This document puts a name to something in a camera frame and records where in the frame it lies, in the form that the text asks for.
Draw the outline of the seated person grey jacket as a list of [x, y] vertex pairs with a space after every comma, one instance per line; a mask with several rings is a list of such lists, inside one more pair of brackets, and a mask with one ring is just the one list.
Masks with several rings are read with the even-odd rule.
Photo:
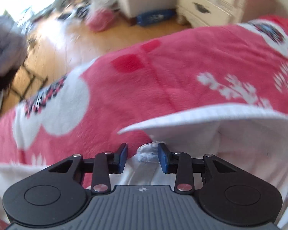
[[12, 18], [0, 15], [0, 93], [13, 81], [26, 57], [26, 36]]

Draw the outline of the red plastic bag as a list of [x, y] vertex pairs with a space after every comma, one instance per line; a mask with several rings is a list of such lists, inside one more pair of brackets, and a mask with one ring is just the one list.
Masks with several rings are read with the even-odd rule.
[[102, 32], [111, 26], [114, 19], [115, 14], [111, 9], [100, 8], [89, 12], [85, 24], [93, 32]]

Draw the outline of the blue water bottle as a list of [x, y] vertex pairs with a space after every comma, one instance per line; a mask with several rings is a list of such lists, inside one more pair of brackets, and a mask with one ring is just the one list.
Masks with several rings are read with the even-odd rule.
[[149, 26], [155, 23], [167, 21], [176, 15], [174, 9], [162, 9], [144, 12], [136, 17], [139, 26]]

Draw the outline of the red floral bed blanket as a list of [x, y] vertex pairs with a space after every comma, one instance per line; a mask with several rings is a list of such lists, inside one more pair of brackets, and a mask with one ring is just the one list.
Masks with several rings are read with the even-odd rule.
[[288, 19], [206, 26], [136, 44], [76, 67], [19, 105], [31, 115], [64, 103], [142, 119], [224, 103], [283, 108]]

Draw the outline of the white button shirt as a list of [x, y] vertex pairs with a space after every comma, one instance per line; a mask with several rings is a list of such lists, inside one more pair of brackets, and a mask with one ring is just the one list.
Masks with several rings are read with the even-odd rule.
[[8, 223], [2, 197], [12, 184], [74, 153], [91, 157], [122, 142], [131, 159], [122, 175], [111, 177], [113, 185], [173, 184], [159, 167], [159, 142], [192, 157], [211, 153], [276, 186], [283, 198], [276, 223], [288, 229], [288, 104], [239, 103], [146, 119], [126, 110], [96, 112], [85, 103], [48, 105], [31, 115], [18, 105], [0, 120], [0, 228]]

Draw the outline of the cream bedside nightstand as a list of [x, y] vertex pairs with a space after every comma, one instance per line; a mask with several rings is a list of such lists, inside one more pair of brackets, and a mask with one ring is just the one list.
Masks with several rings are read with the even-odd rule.
[[218, 26], [248, 22], [272, 14], [276, 0], [177, 0], [177, 23]]

